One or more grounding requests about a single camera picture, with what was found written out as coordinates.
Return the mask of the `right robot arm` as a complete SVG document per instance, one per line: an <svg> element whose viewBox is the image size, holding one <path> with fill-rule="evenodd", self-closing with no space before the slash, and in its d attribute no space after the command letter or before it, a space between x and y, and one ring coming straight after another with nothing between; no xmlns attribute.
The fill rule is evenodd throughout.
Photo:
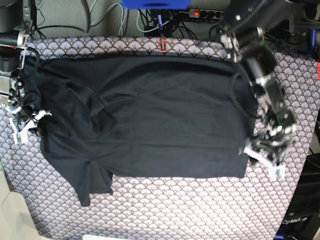
<svg viewBox="0 0 320 240"><path fill-rule="evenodd" d="M49 116L45 110L34 110L39 100L36 91L25 91L25 81L38 70L40 55L28 46L37 26L37 9L33 0L0 2L0 105L11 115L9 123L17 144L28 141L28 132L38 135L40 119Z"/></svg>

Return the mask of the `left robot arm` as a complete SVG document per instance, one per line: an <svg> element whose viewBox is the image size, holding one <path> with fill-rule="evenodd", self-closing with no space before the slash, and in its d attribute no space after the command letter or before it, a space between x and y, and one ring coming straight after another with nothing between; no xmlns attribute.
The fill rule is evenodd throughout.
<svg viewBox="0 0 320 240"><path fill-rule="evenodd" d="M297 104L288 107L274 73L277 61L264 35L302 4L303 0L232 0L218 30L220 42L239 69L234 77L248 79L263 110L260 119L265 130L247 141L243 153L275 170L283 166L294 143L302 108Z"/></svg>

